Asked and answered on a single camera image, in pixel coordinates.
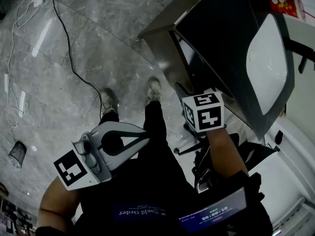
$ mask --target black t-shirt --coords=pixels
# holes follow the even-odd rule
[[[123,171],[109,182],[81,190],[83,214],[71,234],[188,234],[179,218],[193,211],[197,197],[185,177],[174,179],[173,174],[149,168],[143,172],[136,160]],[[58,233],[52,228],[36,231],[37,236]]]

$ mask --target person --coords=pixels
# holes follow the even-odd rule
[[[186,234],[178,218],[187,213],[196,198],[182,168],[166,141],[166,126],[158,79],[148,82],[143,128],[151,132],[149,143],[117,169],[117,176],[95,186],[67,191],[59,178],[46,190],[39,209],[37,236],[107,235],[122,233],[161,234],[168,231]],[[101,93],[102,118],[119,121],[110,93]],[[215,171],[229,178],[246,166],[225,129],[208,131],[210,153]],[[107,144],[119,149],[121,138]],[[71,218],[81,203],[83,214],[73,225]]]

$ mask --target white cable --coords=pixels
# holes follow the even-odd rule
[[[8,84],[9,84],[9,87],[10,87],[10,90],[12,92],[12,94],[14,95],[14,98],[16,100],[16,105],[17,105],[17,108],[14,108],[14,107],[10,107],[9,111],[7,112],[7,115],[6,115],[6,119],[7,121],[10,123],[11,127],[10,127],[10,134],[11,136],[13,137],[13,140],[15,142],[15,138],[12,134],[12,129],[15,129],[18,124],[19,124],[19,117],[17,114],[14,114],[14,119],[15,119],[15,124],[13,124],[10,119],[9,119],[9,114],[11,113],[11,110],[15,110],[17,112],[21,112],[20,109],[19,109],[19,103],[18,103],[18,98],[16,97],[13,89],[12,89],[12,86],[11,86],[11,83],[10,83],[10,62],[11,62],[11,58],[12,58],[12,54],[13,54],[13,49],[14,49],[14,28],[16,27],[17,29],[23,27],[40,9],[40,7],[37,8],[37,10],[35,10],[32,15],[21,25],[21,26],[17,26],[17,23],[25,16],[25,14],[27,13],[27,11],[29,10],[29,7],[32,3],[34,3],[34,0],[32,0],[31,2],[29,2],[28,6],[27,6],[27,9],[26,11],[18,18],[18,11],[20,9],[20,7],[22,6],[23,2],[25,0],[22,0],[22,2],[20,3],[20,5],[17,7],[16,9],[16,13],[15,13],[15,22],[13,24],[13,27],[12,27],[12,48],[11,48],[11,52],[10,52],[10,57],[9,57],[9,61],[8,61],[8,65],[7,65],[7,68],[8,68]],[[4,111],[8,108],[8,105],[9,105],[9,93],[10,91],[7,93],[7,96],[6,96],[6,107],[2,110],[2,114],[1,114],[1,119],[0,119],[0,122],[2,122],[2,117],[3,117],[3,113]],[[22,117],[23,115],[26,113],[26,109],[28,108],[28,102],[25,102],[24,103],[24,109],[23,109],[23,112],[22,112]]]
[[[208,154],[209,149],[210,149],[210,146],[208,147],[208,150],[207,150],[207,152],[205,153],[205,155],[203,156],[203,158],[201,159],[201,161],[200,161],[200,163],[199,163],[199,167],[200,167],[200,165],[201,165],[203,159],[205,159],[206,155]]]

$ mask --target white wall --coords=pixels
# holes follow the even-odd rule
[[[306,223],[292,236],[314,236],[315,216],[312,216]]]
[[[303,195],[294,181],[292,172],[279,158],[277,153],[250,170],[250,176],[258,172],[261,175],[260,192],[265,195],[262,200],[271,222],[279,219]]]
[[[315,27],[286,19],[290,38],[315,50]],[[302,59],[293,53],[295,88],[287,102],[286,116],[315,143],[315,71],[307,61],[303,74],[298,71]]]

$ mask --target black pants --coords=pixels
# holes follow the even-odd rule
[[[119,116],[115,112],[106,113],[102,117],[99,124],[102,124],[106,121],[119,121]],[[155,144],[155,146],[158,145],[159,148],[163,149],[157,154],[154,154],[152,151],[150,152],[147,150],[147,148],[145,148],[139,151],[138,159],[142,160],[143,163],[151,164],[158,158],[164,157],[164,160],[174,163],[173,167],[177,168],[178,171],[182,171],[173,153],[170,151],[167,145],[165,121],[163,118],[161,104],[158,101],[153,101],[147,105],[145,109],[145,122],[143,129],[149,131],[152,135],[149,147],[152,149],[152,144]],[[110,148],[111,151],[113,151],[121,149],[124,146],[124,143],[119,137],[111,137],[106,146]]]
[[[118,114],[106,113],[100,124],[106,121],[119,121]],[[153,101],[147,105],[143,128],[152,134],[149,143],[139,151],[137,159],[119,167],[117,176],[112,180],[82,190],[83,212],[101,206],[103,200],[117,203],[155,196],[172,203],[173,200],[178,201],[180,196],[185,199],[194,194],[167,144],[166,126],[159,102]],[[108,143],[114,150],[124,146],[121,138],[111,138]]]

